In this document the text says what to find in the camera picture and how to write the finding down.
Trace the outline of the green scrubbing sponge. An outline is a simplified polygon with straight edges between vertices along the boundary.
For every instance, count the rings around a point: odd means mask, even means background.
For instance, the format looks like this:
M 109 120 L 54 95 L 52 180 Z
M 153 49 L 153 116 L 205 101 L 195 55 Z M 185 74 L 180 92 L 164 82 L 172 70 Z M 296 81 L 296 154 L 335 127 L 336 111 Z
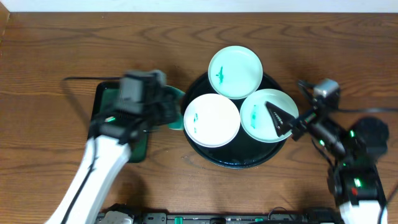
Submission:
M 184 129 L 183 115 L 181 113 L 181 101 L 185 96 L 185 92 L 170 85 L 166 85 L 165 89 L 167 93 L 172 95 L 174 111 L 177 114 L 174 122 L 169 123 L 167 126 L 169 129 L 181 131 Z

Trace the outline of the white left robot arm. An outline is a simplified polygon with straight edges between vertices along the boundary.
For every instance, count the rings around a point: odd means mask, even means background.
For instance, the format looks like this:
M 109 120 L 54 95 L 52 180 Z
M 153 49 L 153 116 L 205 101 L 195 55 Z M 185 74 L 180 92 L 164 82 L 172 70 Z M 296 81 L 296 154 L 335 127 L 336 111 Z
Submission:
M 146 131 L 176 122 L 177 97 L 160 70 L 128 71 L 119 93 L 90 121 L 81 164 L 48 223 L 94 223 L 109 189 Z

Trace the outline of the pale pink plate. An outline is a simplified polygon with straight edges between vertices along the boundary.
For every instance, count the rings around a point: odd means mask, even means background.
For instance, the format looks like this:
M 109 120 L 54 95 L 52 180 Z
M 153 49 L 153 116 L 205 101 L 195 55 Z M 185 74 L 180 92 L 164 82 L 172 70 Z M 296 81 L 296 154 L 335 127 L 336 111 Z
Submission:
M 239 111 L 229 98 L 208 93 L 189 103 L 183 115 L 183 124 L 193 142 L 216 148 L 236 137 L 241 122 Z

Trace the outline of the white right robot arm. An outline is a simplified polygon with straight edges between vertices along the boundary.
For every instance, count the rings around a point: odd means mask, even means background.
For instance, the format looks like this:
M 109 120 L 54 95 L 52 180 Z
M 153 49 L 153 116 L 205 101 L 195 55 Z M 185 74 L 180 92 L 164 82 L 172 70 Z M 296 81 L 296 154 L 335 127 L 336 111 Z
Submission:
M 333 121 L 329 106 L 314 106 L 295 117 L 273 103 L 265 103 L 278 136 L 305 133 L 335 160 L 328 170 L 328 188 L 345 223 L 387 223 L 385 196 L 377 162 L 387 152 L 389 128 L 374 116 L 357 120 L 349 129 Z

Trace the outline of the mint green plate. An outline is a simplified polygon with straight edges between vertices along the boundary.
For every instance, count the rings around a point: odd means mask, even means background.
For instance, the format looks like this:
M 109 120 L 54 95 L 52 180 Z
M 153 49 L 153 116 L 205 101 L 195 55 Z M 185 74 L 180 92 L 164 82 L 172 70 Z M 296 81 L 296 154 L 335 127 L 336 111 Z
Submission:
M 265 107 L 268 101 L 298 118 L 297 105 L 288 94 L 275 89 L 263 89 L 249 95 L 241 105 L 240 117 L 243 129 L 250 137 L 260 142 L 273 143 L 285 140 L 292 132 L 289 131 L 281 137 L 277 136 L 270 114 Z
M 232 45 L 219 50 L 208 66 L 208 79 L 214 91 L 232 100 L 254 93 L 262 78 L 259 57 L 243 46 Z

